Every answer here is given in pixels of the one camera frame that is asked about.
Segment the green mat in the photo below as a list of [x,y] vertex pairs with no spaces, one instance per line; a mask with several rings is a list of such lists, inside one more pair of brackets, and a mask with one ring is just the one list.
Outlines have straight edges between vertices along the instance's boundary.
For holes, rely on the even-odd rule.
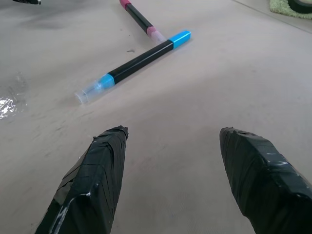
[[312,13],[301,14],[293,11],[288,5],[288,0],[270,0],[270,10],[274,13],[279,13],[285,16],[312,20]]

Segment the marker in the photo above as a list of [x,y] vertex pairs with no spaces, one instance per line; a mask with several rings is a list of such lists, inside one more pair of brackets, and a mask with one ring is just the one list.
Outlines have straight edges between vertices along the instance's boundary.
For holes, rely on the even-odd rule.
[[105,90],[113,87],[115,84],[121,82],[134,72],[138,71],[147,64],[153,62],[162,55],[178,48],[191,38],[191,32],[184,31],[175,35],[174,37],[166,40],[153,49],[141,54],[133,60],[125,63],[124,65],[106,73],[99,80],[93,82],[87,88],[75,93],[76,97],[81,103],[87,103],[96,96],[102,94]]
[[119,0],[120,4],[132,16],[132,18],[140,25],[143,31],[155,43],[159,44],[167,39],[132,5],[128,0]]

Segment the concrete floor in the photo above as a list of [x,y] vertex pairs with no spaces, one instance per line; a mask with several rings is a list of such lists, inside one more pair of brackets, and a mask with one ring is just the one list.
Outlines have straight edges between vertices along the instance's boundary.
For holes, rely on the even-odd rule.
[[233,199],[219,131],[268,138],[312,181],[312,23],[266,1],[133,0],[167,37],[193,39],[79,106],[74,91],[153,47],[117,0],[0,2],[0,85],[27,108],[0,120],[0,233],[31,234],[92,140],[129,127],[113,234],[252,234]]

